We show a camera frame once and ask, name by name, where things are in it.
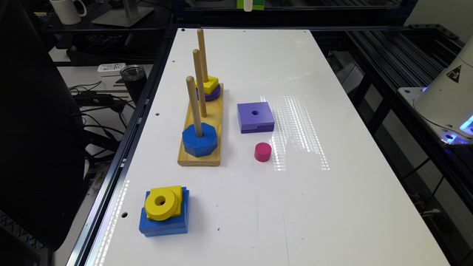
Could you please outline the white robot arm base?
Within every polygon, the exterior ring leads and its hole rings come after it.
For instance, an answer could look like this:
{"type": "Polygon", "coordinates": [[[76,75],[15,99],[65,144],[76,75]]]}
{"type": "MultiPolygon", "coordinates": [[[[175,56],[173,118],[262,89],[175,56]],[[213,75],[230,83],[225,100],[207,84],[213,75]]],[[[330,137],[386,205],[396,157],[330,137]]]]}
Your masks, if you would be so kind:
{"type": "Polygon", "coordinates": [[[428,86],[398,92],[441,142],[472,143],[472,41],[428,86]]]}

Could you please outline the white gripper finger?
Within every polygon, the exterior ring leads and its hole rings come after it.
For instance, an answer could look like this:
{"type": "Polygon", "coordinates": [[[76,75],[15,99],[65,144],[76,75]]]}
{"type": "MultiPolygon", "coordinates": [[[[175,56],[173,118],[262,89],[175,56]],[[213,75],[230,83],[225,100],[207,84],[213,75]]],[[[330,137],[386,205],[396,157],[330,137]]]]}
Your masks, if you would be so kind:
{"type": "Polygon", "coordinates": [[[253,0],[244,0],[243,1],[243,10],[245,12],[251,12],[253,10],[253,0]]]}

